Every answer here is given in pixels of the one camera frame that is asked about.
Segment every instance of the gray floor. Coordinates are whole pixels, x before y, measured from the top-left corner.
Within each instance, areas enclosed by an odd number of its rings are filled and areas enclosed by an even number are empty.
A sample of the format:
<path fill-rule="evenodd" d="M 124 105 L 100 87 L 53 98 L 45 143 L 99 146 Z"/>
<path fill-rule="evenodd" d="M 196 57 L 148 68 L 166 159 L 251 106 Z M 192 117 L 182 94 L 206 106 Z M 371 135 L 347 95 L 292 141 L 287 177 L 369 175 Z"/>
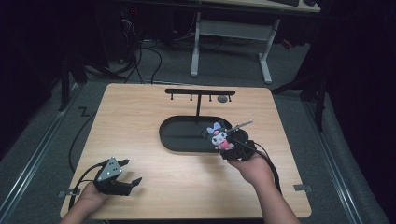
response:
<path fill-rule="evenodd" d="M 204 43 L 199 76 L 195 78 L 189 75 L 190 41 L 177 42 L 172 48 L 145 42 L 144 47 L 155 46 L 152 49 L 162 56 L 161 67 L 154 78 L 156 83 L 269 89 L 292 81 L 309 50 L 308 45 L 289 50 L 274 45 L 268 57 L 273 84 L 266 85 L 256 55 L 262 43 L 240 46 L 236 42 L 242 43 L 228 39 L 219 48 L 216 43 Z M 160 57 L 156 53 L 142 50 L 138 68 L 145 83 L 149 83 L 159 64 Z M 58 193 L 69 187 L 73 176 L 67 159 L 69 150 L 73 150 L 72 161 L 76 166 L 92 125 L 91 120 L 78 134 L 89 118 L 83 116 L 81 108 L 86 108 L 85 115 L 92 115 L 100 104 L 106 85 L 111 82 L 119 81 L 89 76 L 85 86 L 77 86 L 73 90 L 73 101 L 64 113 L 58 112 L 60 85 L 53 89 L 53 97 L 36 112 L 18 142 L 0 162 L 0 202 L 4 202 L 0 209 L 0 223 L 59 222 L 64 198 L 59 198 Z M 140 83 L 136 71 L 129 83 Z M 329 98 L 326 99 L 323 133 L 318 132 L 313 124 L 314 102 L 301 102 L 298 91 L 287 91 L 274 98 L 302 180 L 312 189 L 307 192 L 312 215 L 302 218 L 302 223 L 388 223 L 349 152 Z M 54 121 L 58 121 L 55 124 L 59 126 L 53 127 Z M 46 135 L 48 130 L 56 132 Z"/>

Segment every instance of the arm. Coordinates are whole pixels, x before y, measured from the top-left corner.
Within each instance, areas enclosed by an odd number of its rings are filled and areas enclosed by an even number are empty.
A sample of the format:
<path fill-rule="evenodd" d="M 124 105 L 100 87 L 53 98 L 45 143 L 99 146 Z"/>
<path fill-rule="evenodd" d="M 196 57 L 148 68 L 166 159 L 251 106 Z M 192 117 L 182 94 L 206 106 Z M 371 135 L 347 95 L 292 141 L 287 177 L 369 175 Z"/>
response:
<path fill-rule="evenodd" d="M 108 195 L 100 193 L 90 182 L 82 191 L 76 204 L 62 218 L 60 224 L 82 223 L 91 213 L 98 210 L 106 201 Z"/>
<path fill-rule="evenodd" d="M 255 154 L 249 161 L 228 161 L 256 190 L 265 223 L 300 223 L 274 184 L 267 162 Z"/>

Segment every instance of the kuromi plush toy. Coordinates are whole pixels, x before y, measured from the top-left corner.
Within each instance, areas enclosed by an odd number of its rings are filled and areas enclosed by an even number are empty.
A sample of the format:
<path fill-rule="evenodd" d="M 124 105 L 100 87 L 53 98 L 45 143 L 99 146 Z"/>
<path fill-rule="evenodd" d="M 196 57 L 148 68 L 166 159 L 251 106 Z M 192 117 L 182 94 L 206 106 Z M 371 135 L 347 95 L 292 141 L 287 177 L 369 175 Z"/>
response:
<path fill-rule="evenodd" d="M 227 133 L 226 129 L 222 127 L 220 124 L 222 122 L 215 122 L 213 128 L 206 128 L 207 130 L 207 140 L 211 141 L 211 143 L 215 146 L 217 150 L 228 150 L 234 147 L 233 143 L 229 143 L 227 141 Z"/>

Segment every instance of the white desk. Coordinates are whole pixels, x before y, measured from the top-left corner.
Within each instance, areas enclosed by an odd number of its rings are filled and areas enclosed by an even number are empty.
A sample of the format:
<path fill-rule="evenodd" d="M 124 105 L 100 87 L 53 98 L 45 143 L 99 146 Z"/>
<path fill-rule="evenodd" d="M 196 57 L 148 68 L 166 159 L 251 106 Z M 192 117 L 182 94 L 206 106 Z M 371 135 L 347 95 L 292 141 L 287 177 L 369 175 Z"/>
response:
<path fill-rule="evenodd" d="M 299 12 L 307 12 L 307 13 L 320 12 L 320 8 L 318 7 L 318 5 L 314 5 L 313 7 L 310 7 L 307 4 L 305 4 L 303 1 L 300 1 L 298 7 L 287 6 L 287 5 L 271 2 L 268 0 L 245 0 L 245 1 L 200 0 L 199 4 L 202 4 L 202 2 L 233 4 L 233 5 L 241 5 L 245 7 L 265 7 L 273 10 L 291 10 L 291 11 L 299 11 Z M 262 66 L 262 75 L 264 77 L 264 81 L 266 84 L 271 84 L 272 79 L 266 60 L 268 57 L 268 53 L 271 49 L 271 46 L 274 42 L 274 38 L 279 23 L 280 23 L 280 19 L 275 20 L 272 25 L 267 25 L 267 26 L 237 23 L 237 22 L 227 22 L 227 21 L 202 20 L 201 13 L 198 12 L 196 27 L 195 27 L 195 43 L 194 43 L 194 50 L 192 53 L 192 61 L 191 61 L 191 76 L 192 77 L 198 76 L 200 35 L 217 35 L 217 36 L 226 36 L 233 38 L 266 41 L 264 50 L 262 53 L 258 55 L 258 57 L 259 57 L 259 62 Z"/>

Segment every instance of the wooden table top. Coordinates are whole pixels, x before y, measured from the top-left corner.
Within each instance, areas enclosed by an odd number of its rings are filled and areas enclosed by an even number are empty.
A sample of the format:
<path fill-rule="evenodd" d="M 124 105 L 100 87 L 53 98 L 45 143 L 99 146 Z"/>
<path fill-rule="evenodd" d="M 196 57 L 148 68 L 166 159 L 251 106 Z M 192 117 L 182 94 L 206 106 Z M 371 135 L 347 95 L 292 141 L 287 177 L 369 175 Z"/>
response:
<path fill-rule="evenodd" d="M 196 96 L 191 101 L 189 95 L 174 95 L 171 100 L 166 88 L 235 91 L 232 101 L 225 104 L 213 96 L 209 102 L 208 96 L 203 96 L 201 115 L 222 117 L 233 126 L 252 119 L 243 129 L 271 157 L 286 201 L 298 217 L 310 216 L 305 192 L 294 189 L 302 180 L 268 89 L 110 84 L 70 186 L 73 188 L 91 166 L 112 156 L 118 161 L 130 160 L 118 181 L 143 179 L 130 196 L 110 196 L 91 218 L 262 217 L 253 187 L 218 153 L 174 152 L 162 145 L 159 128 L 163 121 L 175 115 L 194 116 L 197 106 Z M 86 179 L 93 179 L 97 171 L 91 171 Z M 67 196 L 61 217 L 69 200 Z"/>

